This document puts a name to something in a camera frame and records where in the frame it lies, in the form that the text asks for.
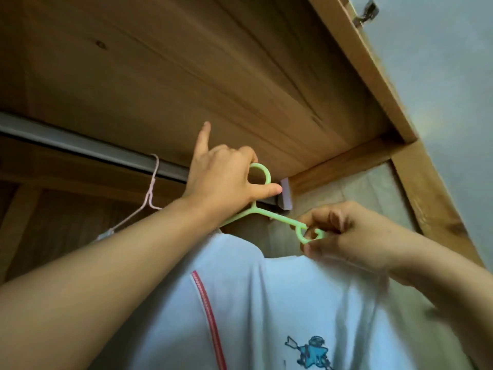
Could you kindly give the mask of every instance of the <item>red stripe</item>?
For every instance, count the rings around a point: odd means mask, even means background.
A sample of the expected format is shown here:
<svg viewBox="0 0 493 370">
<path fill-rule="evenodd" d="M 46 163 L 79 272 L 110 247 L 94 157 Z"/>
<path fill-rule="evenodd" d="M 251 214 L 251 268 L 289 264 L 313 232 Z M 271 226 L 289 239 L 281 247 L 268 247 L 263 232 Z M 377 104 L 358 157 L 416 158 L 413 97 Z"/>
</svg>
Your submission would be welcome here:
<svg viewBox="0 0 493 370">
<path fill-rule="evenodd" d="M 217 325 L 214 319 L 214 313 L 211 308 L 211 302 L 207 297 L 206 289 L 200 280 L 199 274 L 194 271 L 192 273 L 192 278 L 199 290 L 200 297 L 202 299 L 202 304 L 206 311 L 207 321 L 209 322 L 209 329 L 211 330 L 211 336 L 213 338 L 214 352 L 216 354 L 217 366 L 219 370 L 226 370 L 226 361 L 224 359 L 224 354 L 222 353 L 221 340 L 219 339 L 219 331 L 217 330 Z"/>
</svg>

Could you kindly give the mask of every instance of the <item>blue cartoon character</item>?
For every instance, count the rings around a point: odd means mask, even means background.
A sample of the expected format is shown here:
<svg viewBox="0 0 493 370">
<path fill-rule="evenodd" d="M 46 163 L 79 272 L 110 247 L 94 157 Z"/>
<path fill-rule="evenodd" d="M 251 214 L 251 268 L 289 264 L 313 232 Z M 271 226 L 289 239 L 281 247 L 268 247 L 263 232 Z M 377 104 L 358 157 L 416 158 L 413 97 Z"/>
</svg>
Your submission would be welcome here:
<svg viewBox="0 0 493 370">
<path fill-rule="evenodd" d="M 311 365 L 315 365 L 316 367 L 333 370 L 330 366 L 330 361 L 327 358 L 328 348 L 325 348 L 323 345 L 325 344 L 325 340 L 320 336 L 312 336 L 308 341 L 308 344 L 303 346 L 298 346 L 298 343 L 295 342 L 291 336 L 287 337 L 287 345 L 289 348 L 298 349 L 300 351 L 300 358 L 297 361 L 299 365 L 304 368 L 309 368 Z"/>
</svg>

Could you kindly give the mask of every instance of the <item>right arm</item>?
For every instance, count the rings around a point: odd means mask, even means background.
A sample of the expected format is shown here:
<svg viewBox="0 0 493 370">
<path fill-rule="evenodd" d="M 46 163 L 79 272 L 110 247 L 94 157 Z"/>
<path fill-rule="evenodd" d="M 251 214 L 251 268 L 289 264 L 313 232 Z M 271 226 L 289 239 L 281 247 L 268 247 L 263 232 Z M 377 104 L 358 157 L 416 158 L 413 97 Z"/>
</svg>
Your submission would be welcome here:
<svg viewBox="0 0 493 370">
<path fill-rule="evenodd" d="M 440 244 L 353 202 L 325 205 L 299 221 L 329 232 L 302 249 L 386 273 L 423 293 L 449 321 L 479 369 L 493 364 L 493 275 Z"/>
</svg>

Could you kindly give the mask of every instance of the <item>gray wall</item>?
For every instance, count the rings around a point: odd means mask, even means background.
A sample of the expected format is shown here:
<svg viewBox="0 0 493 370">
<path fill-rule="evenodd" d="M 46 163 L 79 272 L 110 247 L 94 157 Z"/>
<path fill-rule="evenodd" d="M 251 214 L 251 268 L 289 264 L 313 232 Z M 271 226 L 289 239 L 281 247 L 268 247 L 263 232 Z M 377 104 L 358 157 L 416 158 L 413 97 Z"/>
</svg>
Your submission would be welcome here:
<svg viewBox="0 0 493 370">
<path fill-rule="evenodd" d="M 493 0 L 375 2 L 369 42 L 493 270 Z"/>
</svg>

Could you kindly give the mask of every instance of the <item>metal hinge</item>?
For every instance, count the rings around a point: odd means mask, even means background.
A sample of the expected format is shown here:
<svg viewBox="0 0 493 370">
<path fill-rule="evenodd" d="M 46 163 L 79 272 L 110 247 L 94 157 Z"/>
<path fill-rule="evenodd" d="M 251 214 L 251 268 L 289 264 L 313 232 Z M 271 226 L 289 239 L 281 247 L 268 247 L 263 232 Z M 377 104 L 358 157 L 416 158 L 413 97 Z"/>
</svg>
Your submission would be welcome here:
<svg viewBox="0 0 493 370">
<path fill-rule="evenodd" d="M 370 0 L 366 3 L 365 8 L 363 9 L 363 14 L 354 18 L 353 24 L 356 26 L 356 28 L 358 28 L 363 23 L 375 19 L 379 11 L 380 10 L 375 2 L 373 0 Z"/>
</svg>

